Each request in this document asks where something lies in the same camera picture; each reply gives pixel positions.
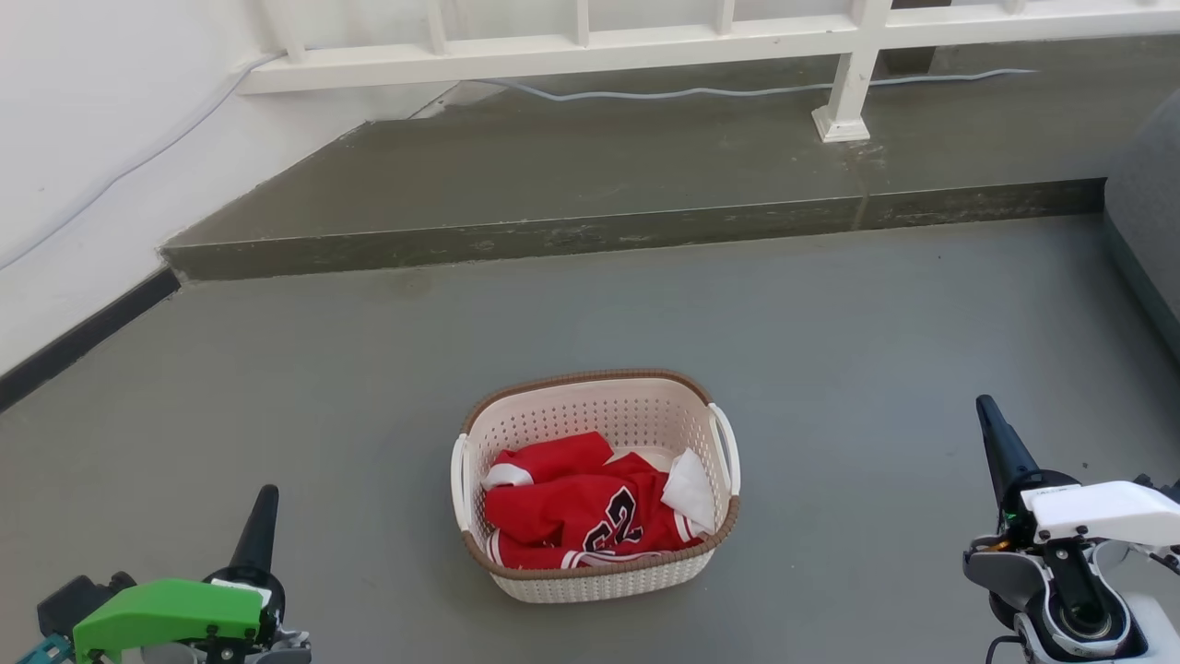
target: gray sofa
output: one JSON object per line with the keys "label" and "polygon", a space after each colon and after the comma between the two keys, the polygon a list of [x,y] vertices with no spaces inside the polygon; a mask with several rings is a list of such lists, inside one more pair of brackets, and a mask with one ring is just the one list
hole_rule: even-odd
{"label": "gray sofa", "polygon": [[1106,226],[1115,262],[1180,359],[1180,91],[1112,169]]}

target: white handle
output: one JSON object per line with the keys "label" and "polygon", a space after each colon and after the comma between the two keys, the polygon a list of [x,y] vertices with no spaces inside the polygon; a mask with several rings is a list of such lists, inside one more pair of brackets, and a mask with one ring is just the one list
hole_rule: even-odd
{"label": "white handle", "polygon": [[729,426],[729,419],[715,403],[709,405],[709,410],[717,419],[721,426],[721,438],[726,440],[726,452],[729,456],[729,495],[735,497],[741,491],[741,461],[738,459],[738,440],[734,439],[734,428]]}
{"label": "white handle", "polygon": [[454,504],[454,520],[459,524],[459,530],[466,533],[467,525],[467,499],[463,491],[463,448],[467,442],[466,434],[459,434],[454,442],[454,452],[451,453],[451,502]]}

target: plastic basket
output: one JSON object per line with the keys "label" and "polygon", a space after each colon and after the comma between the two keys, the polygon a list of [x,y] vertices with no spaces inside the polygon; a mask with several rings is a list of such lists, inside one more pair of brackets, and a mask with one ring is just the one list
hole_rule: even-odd
{"label": "plastic basket", "polygon": [[[603,567],[511,570],[487,557],[492,527],[484,519],[480,479],[505,449],[599,432],[618,452],[635,452],[657,468],[691,448],[713,489],[716,534],[702,544]],[[612,599],[651,592],[696,577],[738,519],[741,465],[725,413],[691,380],[671,372],[628,370],[562,376],[502,390],[467,419],[451,456],[451,499],[467,551],[504,592],[529,603]]]}

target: green plastic cover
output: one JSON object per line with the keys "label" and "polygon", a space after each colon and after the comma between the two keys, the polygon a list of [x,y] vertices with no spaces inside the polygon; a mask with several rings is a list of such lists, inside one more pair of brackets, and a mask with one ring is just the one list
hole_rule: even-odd
{"label": "green plastic cover", "polygon": [[130,587],[74,626],[78,664],[101,650],[114,664],[123,651],[186,639],[203,639],[209,625],[217,636],[247,638],[258,631],[262,596],[248,590],[214,586],[185,579],[160,579]]}

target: brown basket rim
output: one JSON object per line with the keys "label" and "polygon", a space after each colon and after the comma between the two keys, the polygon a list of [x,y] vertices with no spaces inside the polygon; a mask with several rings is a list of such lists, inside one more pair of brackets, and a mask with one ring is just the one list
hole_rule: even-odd
{"label": "brown basket rim", "polygon": [[[670,372],[667,369],[623,369],[623,370],[607,370],[607,372],[585,372],[581,374],[566,374],[563,376],[555,376],[552,379],[543,379],[540,381],[532,381],[529,383],[522,383],[519,386],[513,386],[511,388],[505,388],[484,399],[479,402],[474,409],[472,409],[471,415],[463,423],[463,434],[470,434],[471,427],[474,425],[476,419],[479,418],[484,410],[487,409],[492,403],[503,400],[505,397],[531,393],[533,390],[542,390],[545,388],[556,388],[558,386],[571,386],[575,383],[592,383],[597,381],[617,381],[627,379],[663,379],[667,381],[674,381],[684,386],[686,388],[693,390],[697,397],[701,399],[706,405],[713,403],[709,397],[708,392],[704,390],[697,382],[693,381],[683,374],[676,372]],[[729,511],[726,513],[725,521],[721,522],[721,527],[713,535],[709,535],[703,543],[681,551],[671,552],[667,555],[660,555],[654,558],[644,558],[640,560],[631,560],[628,563],[620,563],[617,565],[608,565],[603,567],[576,567],[573,570],[512,570],[510,567],[504,567],[503,565],[497,565],[491,558],[484,552],[479,543],[476,541],[476,537],[471,534],[471,531],[463,532],[463,541],[467,547],[467,553],[471,554],[476,563],[480,567],[486,570],[489,573],[499,577],[502,579],[507,579],[511,581],[557,581],[563,579],[585,579],[588,577],[605,577],[608,574],[625,574],[628,572],[637,572],[641,570],[650,570],[654,567],[661,567],[663,565],[671,565],[690,558],[696,558],[699,555],[704,555],[710,551],[717,548],[717,546],[729,537],[730,531],[733,531],[734,524],[738,522],[738,512],[741,508],[741,499],[739,497],[730,497],[729,499]]]}

